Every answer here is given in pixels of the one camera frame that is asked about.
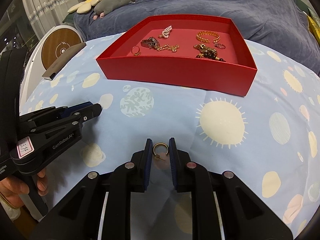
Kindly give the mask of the left human hand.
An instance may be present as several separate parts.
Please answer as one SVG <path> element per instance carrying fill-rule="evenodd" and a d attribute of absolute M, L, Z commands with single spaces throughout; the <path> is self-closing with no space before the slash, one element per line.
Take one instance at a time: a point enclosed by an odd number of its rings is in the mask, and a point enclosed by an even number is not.
<path fill-rule="evenodd" d="M 48 177 L 47 169 L 44 168 L 37 174 L 37 190 L 40 196 L 45 196 L 48 193 Z M 1 197 L 4 201 L 13 208 L 20 208 L 24 205 L 20 198 L 20 194 L 28 194 L 28 185 L 20 179 L 9 176 L 1 180 Z"/>

